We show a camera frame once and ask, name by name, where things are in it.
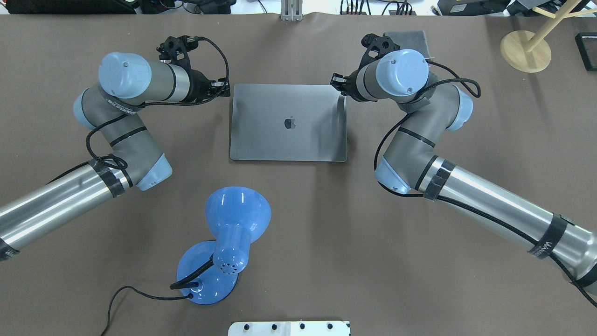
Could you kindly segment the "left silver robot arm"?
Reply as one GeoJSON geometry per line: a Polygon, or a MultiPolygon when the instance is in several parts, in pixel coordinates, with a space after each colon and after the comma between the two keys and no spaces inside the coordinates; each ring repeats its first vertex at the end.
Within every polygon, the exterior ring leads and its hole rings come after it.
{"type": "Polygon", "coordinates": [[[1,208],[1,260],[104,202],[137,187],[145,191],[173,172],[139,111],[151,105],[194,106],[229,96],[229,63],[218,80],[193,70],[186,52],[178,59],[148,60],[112,52],[98,69],[99,82],[74,102],[73,115],[88,128],[91,159],[42,188],[1,208]]]}

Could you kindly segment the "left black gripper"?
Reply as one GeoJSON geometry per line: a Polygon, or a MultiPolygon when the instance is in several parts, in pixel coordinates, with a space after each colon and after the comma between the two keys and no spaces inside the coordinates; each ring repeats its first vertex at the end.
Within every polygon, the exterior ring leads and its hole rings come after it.
{"type": "Polygon", "coordinates": [[[191,70],[190,87],[188,91],[188,102],[198,104],[212,97],[230,97],[231,89],[227,80],[215,81],[207,79],[202,72],[191,70]]]}

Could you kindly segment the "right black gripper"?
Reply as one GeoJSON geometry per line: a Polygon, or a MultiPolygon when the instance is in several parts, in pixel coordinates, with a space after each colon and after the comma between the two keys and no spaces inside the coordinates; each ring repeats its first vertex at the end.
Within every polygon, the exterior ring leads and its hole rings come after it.
{"type": "Polygon", "coordinates": [[[350,96],[356,102],[368,102],[358,90],[357,87],[357,75],[358,70],[354,70],[352,74],[343,76],[341,74],[334,73],[331,77],[330,85],[332,85],[342,96],[350,96]]]}

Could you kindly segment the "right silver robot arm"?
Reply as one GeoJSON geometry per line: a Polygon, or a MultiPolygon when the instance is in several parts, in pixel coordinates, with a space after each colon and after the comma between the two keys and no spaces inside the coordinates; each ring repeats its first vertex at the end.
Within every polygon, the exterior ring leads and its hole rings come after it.
{"type": "Polygon", "coordinates": [[[551,262],[596,304],[596,234],[567,217],[541,208],[458,164],[436,155],[447,131],[464,126],[480,90],[464,92],[457,83],[476,81],[452,74],[441,79],[433,62],[413,49],[394,50],[367,61],[330,83],[358,102],[390,99],[405,112],[391,128],[383,155],[375,155],[375,178],[397,196],[422,197],[469,213],[489,230],[520,244],[530,255],[551,262]]]}

